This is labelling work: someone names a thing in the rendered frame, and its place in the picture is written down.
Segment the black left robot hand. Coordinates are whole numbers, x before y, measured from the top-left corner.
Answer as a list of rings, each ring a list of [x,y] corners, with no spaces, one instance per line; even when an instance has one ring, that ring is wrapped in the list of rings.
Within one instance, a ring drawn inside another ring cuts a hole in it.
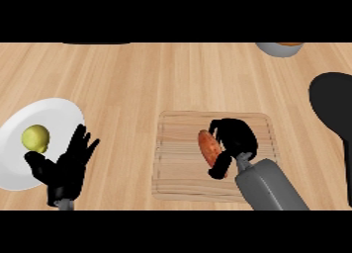
[[[88,140],[90,133],[85,131],[85,126],[78,125],[57,162],[47,159],[37,151],[29,151],[25,154],[32,175],[47,185],[47,205],[50,207],[59,208],[56,201],[62,199],[75,201],[80,196],[85,166],[99,144],[99,139],[94,139],[93,142]]]

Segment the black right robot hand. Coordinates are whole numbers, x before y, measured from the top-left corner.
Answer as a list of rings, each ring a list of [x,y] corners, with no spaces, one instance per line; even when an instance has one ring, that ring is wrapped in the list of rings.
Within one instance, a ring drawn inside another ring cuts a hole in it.
[[[223,144],[224,147],[208,169],[210,177],[221,180],[226,176],[232,159],[236,159],[239,164],[250,164],[250,161],[255,158],[258,141],[250,126],[242,120],[213,120],[208,132],[216,136],[217,143]]]

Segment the orange sweet potato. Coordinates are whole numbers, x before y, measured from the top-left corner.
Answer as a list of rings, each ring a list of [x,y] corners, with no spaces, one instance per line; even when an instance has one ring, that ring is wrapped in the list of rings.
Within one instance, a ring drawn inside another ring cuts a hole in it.
[[[214,136],[205,129],[198,133],[198,148],[208,166],[213,167],[221,148]]]

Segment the wooden cutting board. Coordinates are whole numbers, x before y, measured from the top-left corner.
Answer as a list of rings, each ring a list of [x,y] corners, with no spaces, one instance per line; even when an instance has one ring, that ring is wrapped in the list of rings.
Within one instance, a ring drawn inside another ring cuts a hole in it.
[[[258,141],[251,163],[272,159],[281,163],[270,117],[261,113],[167,111],[159,115],[153,163],[152,194],[159,200],[201,202],[245,202],[235,185],[236,161],[227,178],[214,180],[207,174],[208,164],[198,148],[198,132],[213,120],[242,120]]]

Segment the black frying pan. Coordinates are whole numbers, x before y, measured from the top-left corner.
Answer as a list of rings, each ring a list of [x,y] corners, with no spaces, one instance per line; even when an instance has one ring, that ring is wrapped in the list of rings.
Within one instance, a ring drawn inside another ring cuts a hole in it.
[[[319,120],[343,141],[347,202],[352,207],[352,75],[319,74],[309,85],[309,102]]]

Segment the yellow-green lemon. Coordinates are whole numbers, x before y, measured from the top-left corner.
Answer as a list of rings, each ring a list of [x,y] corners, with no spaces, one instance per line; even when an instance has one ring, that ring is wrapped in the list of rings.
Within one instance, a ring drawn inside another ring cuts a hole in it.
[[[41,125],[29,126],[22,133],[22,144],[28,150],[44,153],[50,144],[50,132]]]

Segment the white round plate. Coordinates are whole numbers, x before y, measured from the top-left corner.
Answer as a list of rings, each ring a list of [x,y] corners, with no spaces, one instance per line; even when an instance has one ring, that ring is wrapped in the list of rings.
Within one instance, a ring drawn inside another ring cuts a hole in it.
[[[32,176],[25,161],[28,149],[22,143],[22,133],[34,125],[43,126],[50,133],[48,148],[44,153],[57,161],[65,153],[74,130],[84,123],[77,104],[68,99],[47,98],[22,108],[0,127],[0,188],[23,191],[41,185]]]

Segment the grey bowl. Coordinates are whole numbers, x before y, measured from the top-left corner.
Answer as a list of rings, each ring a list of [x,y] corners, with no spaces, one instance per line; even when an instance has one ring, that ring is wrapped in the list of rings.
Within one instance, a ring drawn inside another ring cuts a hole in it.
[[[297,54],[303,44],[286,45],[276,42],[257,42],[258,49],[273,57],[291,57]]]

